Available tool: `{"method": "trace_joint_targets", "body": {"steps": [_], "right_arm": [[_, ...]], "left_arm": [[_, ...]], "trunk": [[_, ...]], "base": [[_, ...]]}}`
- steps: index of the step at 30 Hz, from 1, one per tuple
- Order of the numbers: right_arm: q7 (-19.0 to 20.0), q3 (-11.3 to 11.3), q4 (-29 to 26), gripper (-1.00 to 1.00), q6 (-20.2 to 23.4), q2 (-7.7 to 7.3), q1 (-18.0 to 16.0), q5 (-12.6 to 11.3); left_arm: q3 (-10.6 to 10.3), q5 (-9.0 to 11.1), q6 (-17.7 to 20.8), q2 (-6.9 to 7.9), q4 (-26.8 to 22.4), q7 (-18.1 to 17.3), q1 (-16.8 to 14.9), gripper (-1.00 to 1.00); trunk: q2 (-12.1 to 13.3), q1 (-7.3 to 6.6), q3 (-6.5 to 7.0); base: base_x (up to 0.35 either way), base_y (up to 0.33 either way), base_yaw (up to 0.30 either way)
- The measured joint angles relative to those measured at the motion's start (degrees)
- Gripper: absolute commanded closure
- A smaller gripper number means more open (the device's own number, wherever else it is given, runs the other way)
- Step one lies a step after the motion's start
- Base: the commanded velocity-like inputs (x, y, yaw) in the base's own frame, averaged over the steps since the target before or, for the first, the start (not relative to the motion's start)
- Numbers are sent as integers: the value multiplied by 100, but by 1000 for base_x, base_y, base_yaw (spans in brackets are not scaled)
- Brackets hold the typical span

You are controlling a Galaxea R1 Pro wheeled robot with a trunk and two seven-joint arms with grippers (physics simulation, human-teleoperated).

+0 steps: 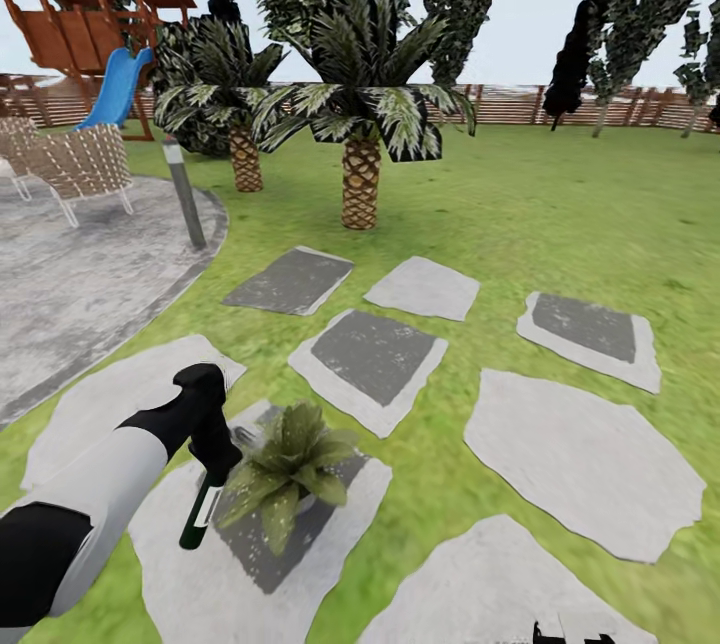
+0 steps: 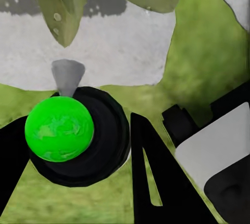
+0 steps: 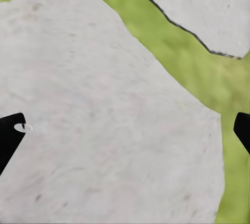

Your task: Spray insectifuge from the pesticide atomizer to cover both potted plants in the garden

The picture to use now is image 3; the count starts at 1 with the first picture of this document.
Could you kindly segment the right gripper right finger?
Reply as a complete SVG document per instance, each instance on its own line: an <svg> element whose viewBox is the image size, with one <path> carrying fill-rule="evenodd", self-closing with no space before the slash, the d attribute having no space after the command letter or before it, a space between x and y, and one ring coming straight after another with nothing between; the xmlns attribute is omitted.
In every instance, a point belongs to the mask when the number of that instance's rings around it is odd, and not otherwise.
<svg viewBox="0 0 250 224"><path fill-rule="evenodd" d="M233 131L250 154L250 114L239 112L235 119Z"/></svg>

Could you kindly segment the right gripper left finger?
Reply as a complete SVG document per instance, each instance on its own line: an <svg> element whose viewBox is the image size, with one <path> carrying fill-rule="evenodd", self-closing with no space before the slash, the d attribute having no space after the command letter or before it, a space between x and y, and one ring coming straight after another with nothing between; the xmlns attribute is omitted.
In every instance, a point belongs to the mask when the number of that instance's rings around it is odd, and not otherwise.
<svg viewBox="0 0 250 224"><path fill-rule="evenodd" d="M15 153L25 134L33 128L22 113L0 118L0 175Z"/></svg>

